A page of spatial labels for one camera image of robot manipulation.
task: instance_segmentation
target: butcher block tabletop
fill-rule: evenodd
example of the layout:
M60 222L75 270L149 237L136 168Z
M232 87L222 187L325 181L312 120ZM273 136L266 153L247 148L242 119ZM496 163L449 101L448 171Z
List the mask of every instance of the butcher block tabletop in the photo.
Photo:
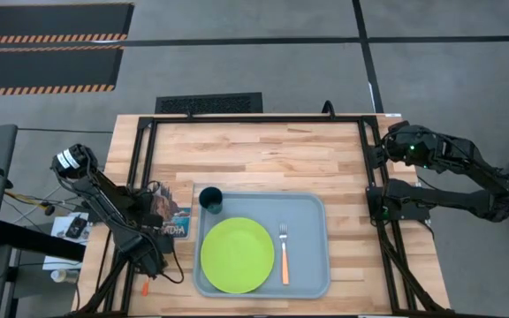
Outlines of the butcher block tabletop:
M401 117L382 114L377 118L383 136L388 126L402 120ZM138 120L138 115L118 116L111 139L105 174L120 186L125 185L129 173ZM370 130L367 135L369 143L373 144ZM140 183L147 140L148 130L143 137L137 184ZM410 183L417 181L413 167L392 162L387 165L391 178ZM170 181L176 187L178 184L184 187L194 183L193 198L190 196L188 199L192 201L188 202L192 206L190 236L177 239L175 243L185 280L182 284L173 284L159 276L150 281L148 295L142 296L142 286L147 278L136 275L129 315L391 313L378 237L368 217L365 198L368 179L357 124L160 124L150 180ZM327 216L331 275L327 293L320 299L203 297L194 287L192 267L198 226L198 196L207 186L228 192L316 194L323 201ZM186 189L171 190L178 193ZM402 221L400 227L409 268L433 299L448 307L431 233L416 221ZM103 225L91 231L79 280L82 306L95 292L107 234L108 229ZM110 270L112 255L113 244L110 244L105 254L101 281ZM169 267L165 273L179 278L172 255L166 255L166 258ZM405 308L401 276L395 268L394 276L399 305ZM125 273L122 273L113 310L120 308L124 281Z

